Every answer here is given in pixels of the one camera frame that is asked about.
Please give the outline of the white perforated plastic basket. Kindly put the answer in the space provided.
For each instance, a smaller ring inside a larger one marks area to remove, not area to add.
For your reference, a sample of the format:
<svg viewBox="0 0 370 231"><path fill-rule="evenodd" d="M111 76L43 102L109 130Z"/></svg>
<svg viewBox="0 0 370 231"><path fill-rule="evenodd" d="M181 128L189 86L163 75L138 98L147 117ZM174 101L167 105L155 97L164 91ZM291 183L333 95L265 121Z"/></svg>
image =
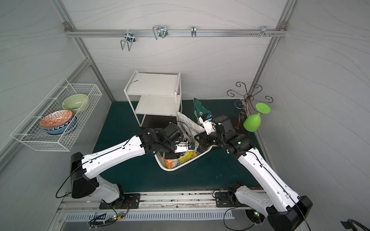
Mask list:
<svg viewBox="0 0 370 231"><path fill-rule="evenodd" d="M175 123L170 123L164 130L165 130L165 132L167 131L167 130L172 130L171 128L170 128L170 126L174 126L174 125L176 125L177 126L177 124L175 124ZM178 139L178 140L181 140L181 142L191 142L191 141L187 141L186 140L186 138L185 138L185 136L184 136L184 132L178 127L178 130L180 130L181 132L182 132L182 137L181 137L181 139ZM157 163L158 163L158 165L159 165L159 167L161 168L161 169L163 169L163 170L165 170L165 171L175 171L175 170L177 170L177 169L179 169L179 168L181 168L181 167L183 167L183 166L185 166L185 165L187 165L187 164L189 164L189 163L191 163L191 162L193 162L193 161L195 161L195 160L197 160L198 158L200 158L201 156L203 156L203 155L205 155L206 153L208 153L208 152L210 152L211 151L211 149L214 147L209 147L209 148L207 148L207 149L205 149L205 148L201 148L201 147L199 147L199 144L198 143L195 143L195 146L196 146L196 148L195 148L195 150L191 150L192 152L194 152L194 153L196 153L197 154L197 157L196 158L193 158L192 160L190 160L190 161L187 161L187 162L185 162L185 163L183 163L183 164L181 164L180 162L179 162L179 164L177 165L177 167L175 167L175 168L173 168L173 169L167 169L166 167L165 167L165 164L164 164L164 156L163 156L163 152L157 152L157 153L155 153L155 155L154 155L154 157L155 157L155 159L156 159L156 161L157 161Z"/></svg>

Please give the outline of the dark green table mat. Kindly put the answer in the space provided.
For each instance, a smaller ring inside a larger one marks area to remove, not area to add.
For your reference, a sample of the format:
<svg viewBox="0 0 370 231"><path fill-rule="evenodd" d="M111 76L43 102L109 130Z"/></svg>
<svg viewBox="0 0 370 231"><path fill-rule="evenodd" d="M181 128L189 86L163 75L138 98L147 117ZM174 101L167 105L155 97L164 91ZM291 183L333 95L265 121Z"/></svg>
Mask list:
<svg viewBox="0 0 370 231"><path fill-rule="evenodd" d="M113 102L94 152L126 141L140 130L129 103ZM253 175L222 148L213 148L175 171L165 171L153 155L143 155L116 165L101 176L121 185L124 192L227 189L236 183L250 188L259 186Z"/></svg>

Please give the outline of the green plastic goblet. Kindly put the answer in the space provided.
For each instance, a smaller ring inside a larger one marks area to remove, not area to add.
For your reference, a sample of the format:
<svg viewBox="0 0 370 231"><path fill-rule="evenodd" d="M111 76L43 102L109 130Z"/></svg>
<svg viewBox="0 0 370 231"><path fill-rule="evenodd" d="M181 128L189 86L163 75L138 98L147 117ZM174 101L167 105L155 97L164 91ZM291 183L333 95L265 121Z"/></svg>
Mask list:
<svg viewBox="0 0 370 231"><path fill-rule="evenodd" d="M271 112L271 108L264 103L257 103L255 107L257 114L249 116L243 123L244 128L248 132L256 132L262 123L261 114L269 114Z"/></svg>

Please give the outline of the white green fertilizer bag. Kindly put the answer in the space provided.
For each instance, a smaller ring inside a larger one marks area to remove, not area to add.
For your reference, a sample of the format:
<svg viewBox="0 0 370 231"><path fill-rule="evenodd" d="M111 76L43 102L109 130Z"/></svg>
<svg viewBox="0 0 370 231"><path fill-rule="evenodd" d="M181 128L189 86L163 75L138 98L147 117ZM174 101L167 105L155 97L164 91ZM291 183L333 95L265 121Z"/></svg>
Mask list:
<svg viewBox="0 0 370 231"><path fill-rule="evenodd" d="M205 132L205 128L194 122L184 114L177 112L177 126L184 132L184 136L187 141L198 143L195 136Z"/></svg>

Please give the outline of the black object bottom right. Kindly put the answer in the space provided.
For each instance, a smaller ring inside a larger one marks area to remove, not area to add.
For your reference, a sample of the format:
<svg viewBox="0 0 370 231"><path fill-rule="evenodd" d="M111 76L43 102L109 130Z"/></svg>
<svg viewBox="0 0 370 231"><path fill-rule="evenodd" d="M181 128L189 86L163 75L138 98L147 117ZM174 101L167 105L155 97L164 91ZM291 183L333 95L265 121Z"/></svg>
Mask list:
<svg viewBox="0 0 370 231"><path fill-rule="evenodd" d="M363 225L362 223L354 220L354 219L348 219L347 221L341 221L342 226L346 230L352 230L352 231L359 231L358 228L361 228L363 231L370 231L370 228Z"/></svg>

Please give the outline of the light green bowl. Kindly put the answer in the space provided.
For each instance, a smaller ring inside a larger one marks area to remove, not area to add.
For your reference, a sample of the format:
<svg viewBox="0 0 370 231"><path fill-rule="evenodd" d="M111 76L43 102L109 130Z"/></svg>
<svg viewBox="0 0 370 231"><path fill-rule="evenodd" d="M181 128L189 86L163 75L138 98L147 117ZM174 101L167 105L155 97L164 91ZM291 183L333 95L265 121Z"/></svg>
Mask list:
<svg viewBox="0 0 370 231"><path fill-rule="evenodd" d="M90 107L90 100L86 94L75 94L66 98L62 103L64 110L69 110L73 115L84 113Z"/></svg>

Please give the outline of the orange patterned bowl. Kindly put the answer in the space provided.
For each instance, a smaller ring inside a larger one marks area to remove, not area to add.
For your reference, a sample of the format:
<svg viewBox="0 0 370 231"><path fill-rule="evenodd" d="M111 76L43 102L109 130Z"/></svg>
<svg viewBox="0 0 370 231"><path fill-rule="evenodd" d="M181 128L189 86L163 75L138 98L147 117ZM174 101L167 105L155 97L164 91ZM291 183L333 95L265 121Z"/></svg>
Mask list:
<svg viewBox="0 0 370 231"><path fill-rule="evenodd" d="M69 122L73 117L73 113L69 110L59 110L45 116L40 122L39 126L42 129L53 129L62 126Z"/></svg>

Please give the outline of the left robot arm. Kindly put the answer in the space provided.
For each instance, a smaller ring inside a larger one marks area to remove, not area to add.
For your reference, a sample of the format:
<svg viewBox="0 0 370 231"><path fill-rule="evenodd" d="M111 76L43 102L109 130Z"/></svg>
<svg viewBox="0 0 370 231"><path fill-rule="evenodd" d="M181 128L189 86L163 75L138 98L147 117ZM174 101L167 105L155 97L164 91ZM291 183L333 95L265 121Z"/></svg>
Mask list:
<svg viewBox="0 0 370 231"><path fill-rule="evenodd" d="M71 197L94 196L106 203L123 200L121 187L102 178L102 172L145 154L163 152L167 159L177 159L180 153L193 147L194 143L186 141L182 130L171 123L164 129L143 129L127 141L100 152L74 153L70 159Z"/></svg>

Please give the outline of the yellow green seed bag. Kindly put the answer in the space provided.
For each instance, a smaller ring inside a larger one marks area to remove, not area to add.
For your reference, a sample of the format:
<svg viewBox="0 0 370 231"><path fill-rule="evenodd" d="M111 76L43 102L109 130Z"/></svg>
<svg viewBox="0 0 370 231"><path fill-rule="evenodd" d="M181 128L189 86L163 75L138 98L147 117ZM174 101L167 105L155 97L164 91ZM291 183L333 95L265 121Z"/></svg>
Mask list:
<svg viewBox="0 0 370 231"><path fill-rule="evenodd" d="M196 158L197 154L192 151L187 151L183 156L178 158L178 161L183 164L187 161L192 160L193 158Z"/></svg>

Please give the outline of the white two-tier shelf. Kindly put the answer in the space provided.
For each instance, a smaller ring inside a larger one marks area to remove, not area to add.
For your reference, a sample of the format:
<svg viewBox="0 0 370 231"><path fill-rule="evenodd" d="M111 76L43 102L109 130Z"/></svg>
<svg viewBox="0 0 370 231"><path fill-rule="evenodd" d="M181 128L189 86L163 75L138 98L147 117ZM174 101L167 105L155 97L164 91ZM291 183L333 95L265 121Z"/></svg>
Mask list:
<svg viewBox="0 0 370 231"><path fill-rule="evenodd" d="M181 73L140 73L136 70L124 94L139 126L148 115L178 118L183 109Z"/></svg>

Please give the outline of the dark green fertilizer bag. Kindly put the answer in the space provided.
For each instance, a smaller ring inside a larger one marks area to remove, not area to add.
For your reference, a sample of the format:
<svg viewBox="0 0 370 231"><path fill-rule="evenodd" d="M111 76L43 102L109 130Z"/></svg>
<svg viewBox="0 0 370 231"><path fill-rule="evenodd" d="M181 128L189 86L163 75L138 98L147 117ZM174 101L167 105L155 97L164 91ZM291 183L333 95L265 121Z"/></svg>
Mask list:
<svg viewBox="0 0 370 231"><path fill-rule="evenodd" d="M203 121L205 121L213 117L211 111L206 109L197 98L193 99L193 110L194 110L194 121L197 122L199 125L202 124L199 120L200 118L202 118Z"/></svg>

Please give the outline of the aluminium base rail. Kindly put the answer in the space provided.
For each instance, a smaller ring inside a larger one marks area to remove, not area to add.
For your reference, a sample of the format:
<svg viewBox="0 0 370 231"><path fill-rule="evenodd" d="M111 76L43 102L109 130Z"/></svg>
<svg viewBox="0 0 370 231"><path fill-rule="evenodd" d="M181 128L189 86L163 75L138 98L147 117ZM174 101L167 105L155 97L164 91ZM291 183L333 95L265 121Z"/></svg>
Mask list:
<svg viewBox="0 0 370 231"><path fill-rule="evenodd" d="M58 212L92 212L98 211L101 200L88 196L81 199L65 197ZM180 210L215 210L215 192L210 191L168 191L140 192L138 208L130 211L180 211Z"/></svg>

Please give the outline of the blue bowl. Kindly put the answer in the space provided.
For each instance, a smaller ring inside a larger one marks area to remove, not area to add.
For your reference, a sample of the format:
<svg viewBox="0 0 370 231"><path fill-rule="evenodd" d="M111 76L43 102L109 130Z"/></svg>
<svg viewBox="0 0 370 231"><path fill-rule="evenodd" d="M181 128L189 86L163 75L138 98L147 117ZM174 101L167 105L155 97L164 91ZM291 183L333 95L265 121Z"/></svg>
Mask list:
<svg viewBox="0 0 370 231"><path fill-rule="evenodd" d="M59 127L56 127L56 128L53 128L53 129L44 129L44 131L50 135L60 135L62 133L64 133L66 130L68 132L71 132L75 129L76 127L76 121L73 120L72 122L68 122L62 126L59 126Z"/></svg>

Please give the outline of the orange white small bag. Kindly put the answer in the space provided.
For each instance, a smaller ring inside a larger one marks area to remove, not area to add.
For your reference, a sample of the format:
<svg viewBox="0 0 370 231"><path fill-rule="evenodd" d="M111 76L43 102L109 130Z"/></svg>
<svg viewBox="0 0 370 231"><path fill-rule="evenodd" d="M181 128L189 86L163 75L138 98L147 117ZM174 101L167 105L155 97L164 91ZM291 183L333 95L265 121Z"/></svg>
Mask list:
<svg viewBox="0 0 370 231"><path fill-rule="evenodd" d="M165 167L167 169L173 169L175 167L177 167L177 165L179 164L179 160L178 159L163 159L164 160L164 164L165 164Z"/></svg>

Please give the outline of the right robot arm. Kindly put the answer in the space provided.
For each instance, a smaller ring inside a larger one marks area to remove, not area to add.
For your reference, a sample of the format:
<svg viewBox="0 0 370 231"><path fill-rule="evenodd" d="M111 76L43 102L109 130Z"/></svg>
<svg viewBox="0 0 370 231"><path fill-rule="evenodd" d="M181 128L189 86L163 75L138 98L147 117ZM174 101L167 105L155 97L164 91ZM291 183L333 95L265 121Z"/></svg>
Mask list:
<svg viewBox="0 0 370 231"><path fill-rule="evenodd" d="M270 167L246 134L238 134L227 116L201 116L205 131L195 139L201 148L216 145L237 159L258 181L263 196L247 186L236 184L232 189L236 200L267 218L275 231L294 231L306 220L313 203L291 189Z"/></svg>

